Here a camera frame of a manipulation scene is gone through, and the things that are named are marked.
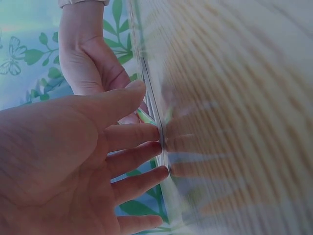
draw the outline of sleeve cuff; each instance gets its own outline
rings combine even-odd
[[[62,8],[68,4],[75,4],[81,1],[101,1],[105,6],[109,5],[110,0],[58,0],[59,7]]]

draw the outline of human hand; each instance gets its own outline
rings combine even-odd
[[[103,40],[103,3],[83,1],[63,7],[59,30],[62,72],[75,94],[90,95],[124,88],[129,76]],[[146,105],[141,108],[147,111]],[[139,123],[130,114],[122,123]]]
[[[111,184],[161,152],[153,125],[112,125],[133,112],[144,94],[136,81],[126,89],[1,111],[1,231],[128,235],[161,225],[155,215],[114,214],[114,207],[168,176],[159,167]]]

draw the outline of light wood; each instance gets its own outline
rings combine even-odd
[[[313,1],[129,3],[178,234],[313,234]]]

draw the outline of patterned fabric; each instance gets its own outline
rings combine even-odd
[[[72,94],[60,69],[60,17],[56,0],[0,0],[0,110]],[[125,1],[111,0],[105,9],[103,27],[106,43],[134,80],[137,66],[127,18]],[[150,161],[127,175],[137,175],[155,166],[155,162]],[[160,186],[117,207],[116,213],[160,215],[165,221],[162,227],[140,234],[172,234]]]

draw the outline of wrist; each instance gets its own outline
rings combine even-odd
[[[63,7],[60,23],[60,46],[78,46],[94,37],[103,36],[104,4],[82,1]]]

